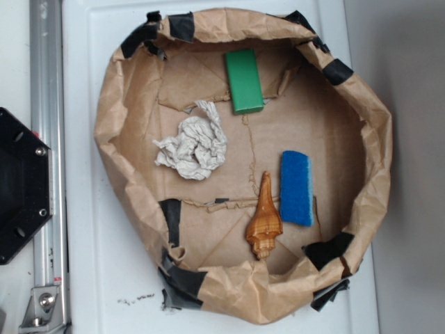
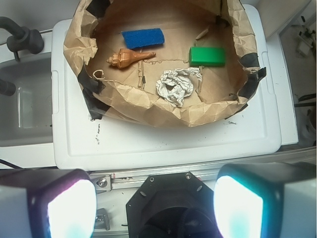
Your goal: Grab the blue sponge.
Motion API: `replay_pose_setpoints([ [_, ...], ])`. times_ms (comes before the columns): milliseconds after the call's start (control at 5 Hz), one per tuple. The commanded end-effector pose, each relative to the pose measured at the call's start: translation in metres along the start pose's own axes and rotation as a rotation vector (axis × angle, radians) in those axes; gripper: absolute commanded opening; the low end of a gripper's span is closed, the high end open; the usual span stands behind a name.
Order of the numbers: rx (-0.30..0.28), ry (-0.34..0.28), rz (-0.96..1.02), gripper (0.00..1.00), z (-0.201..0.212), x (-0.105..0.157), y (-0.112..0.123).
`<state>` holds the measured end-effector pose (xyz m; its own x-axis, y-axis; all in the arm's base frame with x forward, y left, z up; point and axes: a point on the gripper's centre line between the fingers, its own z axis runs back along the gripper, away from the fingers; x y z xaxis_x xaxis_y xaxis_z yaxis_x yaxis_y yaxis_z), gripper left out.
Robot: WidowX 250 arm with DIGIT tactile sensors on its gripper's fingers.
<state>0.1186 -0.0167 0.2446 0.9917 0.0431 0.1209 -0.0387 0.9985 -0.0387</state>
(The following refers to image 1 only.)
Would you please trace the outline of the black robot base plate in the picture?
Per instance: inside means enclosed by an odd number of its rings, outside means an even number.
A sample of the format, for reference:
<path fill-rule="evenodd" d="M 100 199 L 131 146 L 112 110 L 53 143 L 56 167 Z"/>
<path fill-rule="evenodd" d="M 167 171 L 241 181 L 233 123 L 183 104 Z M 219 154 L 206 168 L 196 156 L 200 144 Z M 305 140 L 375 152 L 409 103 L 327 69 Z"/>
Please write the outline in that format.
<path fill-rule="evenodd" d="M 1 264 L 6 265 L 52 217 L 50 153 L 1 108 Z"/>

